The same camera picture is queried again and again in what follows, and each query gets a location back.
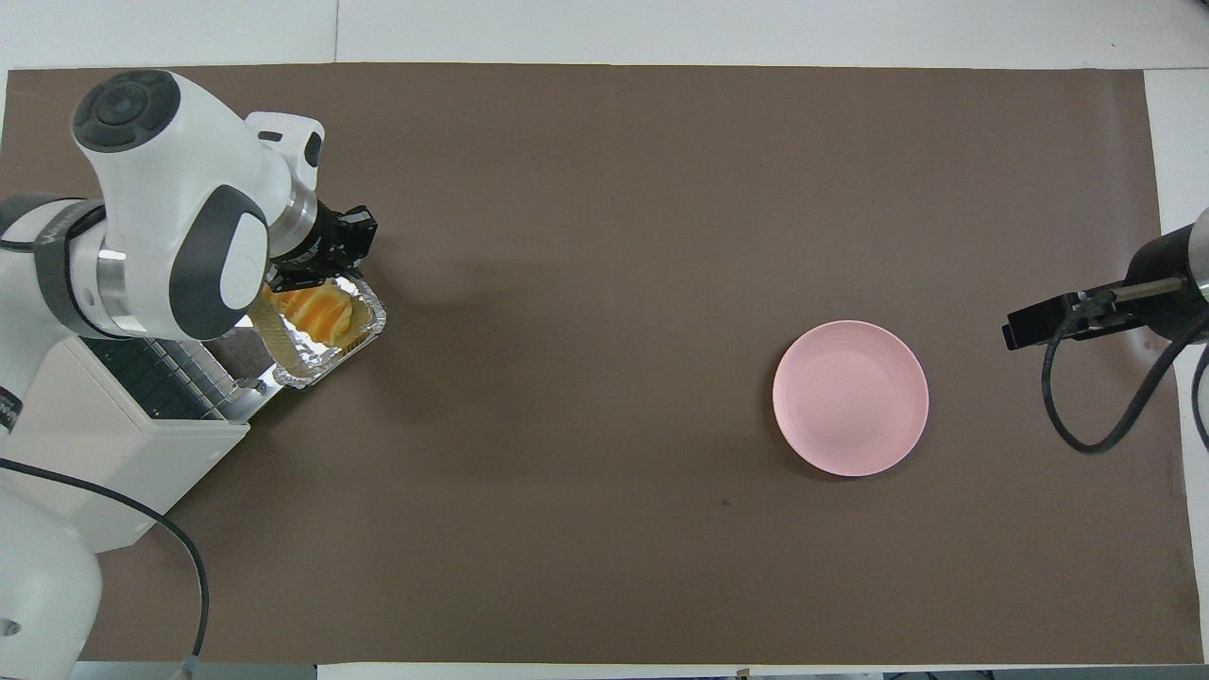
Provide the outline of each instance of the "black cable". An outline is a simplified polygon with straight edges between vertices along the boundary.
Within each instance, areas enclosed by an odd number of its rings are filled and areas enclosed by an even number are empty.
[[[1158,388],[1159,381],[1163,380],[1163,375],[1167,369],[1172,368],[1175,362],[1175,357],[1202,333],[1205,328],[1209,328],[1209,310],[1205,310],[1197,315],[1187,328],[1163,350],[1159,355],[1158,361],[1155,365],[1150,368],[1146,373],[1146,378],[1141,381],[1141,386],[1134,392],[1133,399],[1129,400],[1129,405],[1126,411],[1121,415],[1121,420],[1117,421],[1112,431],[1109,434],[1094,444],[1088,444],[1075,437],[1070,430],[1063,423],[1062,417],[1058,415],[1058,408],[1054,405],[1054,396],[1051,386],[1051,374],[1053,373],[1054,355],[1058,351],[1058,344],[1062,342],[1063,338],[1069,335],[1074,329],[1075,324],[1084,316],[1097,316],[1103,313],[1103,311],[1111,307],[1112,302],[1116,300],[1116,295],[1111,290],[1105,290],[1092,296],[1089,300],[1083,302],[1078,309],[1071,310],[1066,318],[1063,319],[1058,330],[1054,332],[1053,338],[1049,339],[1049,344],[1046,345],[1046,358],[1041,364],[1041,398],[1046,405],[1046,415],[1049,416],[1049,422],[1053,423],[1054,430],[1058,431],[1058,436],[1063,438],[1064,442],[1070,444],[1072,449],[1081,454],[1103,454],[1112,446],[1117,445],[1122,438],[1129,432],[1129,430],[1138,422],[1138,416],[1141,415],[1143,409],[1150,398],[1155,394],[1155,390]]]
[[[1209,345],[1205,345],[1204,351],[1201,352],[1197,369],[1192,373],[1192,422],[1197,423],[1201,443],[1204,444],[1205,449],[1209,449],[1209,433],[1205,432],[1205,421],[1201,417],[1201,378],[1204,375],[1207,365],[1209,365]]]
[[[151,519],[158,521],[164,529],[172,532],[185,549],[189,551],[189,557],[193,559],[193,567],[197,570],[197,588],[201,590],[202,599],[202,611],[197,620],[197,638],[193,639],[193,651],[192,656],[197,657],[202,653],[202,640],[206,639],[206,624],[210,616],[210,588],[206,580],[206,565],[202,564],[202,555],[197,552],[197,546],[193,541],[179,528],[177,524],[168,519],[167,517],[155,512],[147,506],[135,501],[134,499],[114,491],[112,489],[106,489],[99,484],[93,484],[83,479],[76,479],[75,477],[69,477],[58,472],[50,469],[42,469],[40,467],[34,467],[31,465],[21,463],[17,461],[0,459],[0,468],[11,469],[13,472],[19,472],[22,474],[28,474],[30,477],[37,477],[40,479],[47,479],[50,482],[58,482],[59,484],[66,484],[68,486],[75,486],[76,489],[83,489],[85,491],[92,491],[98,496],[104,496],[106,499],[117,501],[126,507],[134,508],[143,514],[150,517]]]
[[[33,253],[34,244],[24,241],[5,241],[0,238],[0,250],[8,250],[12,253]]]

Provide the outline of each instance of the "gray accent band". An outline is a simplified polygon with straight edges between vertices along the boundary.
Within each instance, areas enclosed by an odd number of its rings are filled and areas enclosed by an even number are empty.
[[[12,432],[22,408],[21,398],[0,386],[0,427]]]
[[[1201,295],[1209,300],[1209,209],[1201,213],[1188,235],[1188,271]]]
[[[133,70],[93,87],[76,105],[71,132],[85,149],[112,154],[163,132],[180,109],[180,86],[162,70]]]
[[[232,310],[222,301],[222,267],[239,218],[250,214],[265,224],[265,213],[247,194],[219,185],[193,218],[168,275],[172,316],[190,338],[213,340],[239,321],[251,302]]]
[[[8,227],[12,226],[15,221],[25,217],[25,214],[30,211],[40,208],[46,203],[53,203],[54,201],[64,201],[69,198],[77,197],[59,196],[57,194],[18,194],[0,201],[0,237],[4,237],[4,232],[8,231]]]
[[[116,338],[93,325],[71,292],[71,240],[105,219],[100,201],[79,201],[59,211],[34,240],[34,270],[42,300],[54,318],[81,338]]]
[[[312,132],[311,137],[306,140],[306,148],[302,149],[302,160],[306,165],[317,168],[319,167],[319,155],[323,152],[323,138],[319,137],[318,132]]]

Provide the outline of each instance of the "metal rack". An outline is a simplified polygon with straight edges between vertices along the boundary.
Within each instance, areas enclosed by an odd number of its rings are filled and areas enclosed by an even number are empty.
[[[271,369],[261,375],[232,375],[197,341],[135,338],[85,344],[156,420],[245,422],[279,388]]]

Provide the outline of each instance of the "pink plate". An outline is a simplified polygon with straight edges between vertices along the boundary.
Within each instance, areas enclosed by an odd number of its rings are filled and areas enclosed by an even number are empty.
[[[845,477],[875,474],[907,457],[927,422],[927,379],[893,333],[833,321],[785,352],[773,411],[799,456]]]

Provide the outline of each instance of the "silver metal ring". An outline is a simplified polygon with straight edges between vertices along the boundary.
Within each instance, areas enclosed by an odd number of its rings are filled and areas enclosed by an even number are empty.
[[[273,224],[268,225],[268,257],[276,258],[297,248],[311,234],[319,214],[314,191],[290,175],[290,198]]]
[[[147,329],[131,313],[126,294],[126,253],[110,248],[108,238],[97,252],[97,293],[114,325],[131,335],[146,335]]]
[[[1188,235],[1188,270],[1201,295],[1209,300],[1209,209],[1201,213]]]

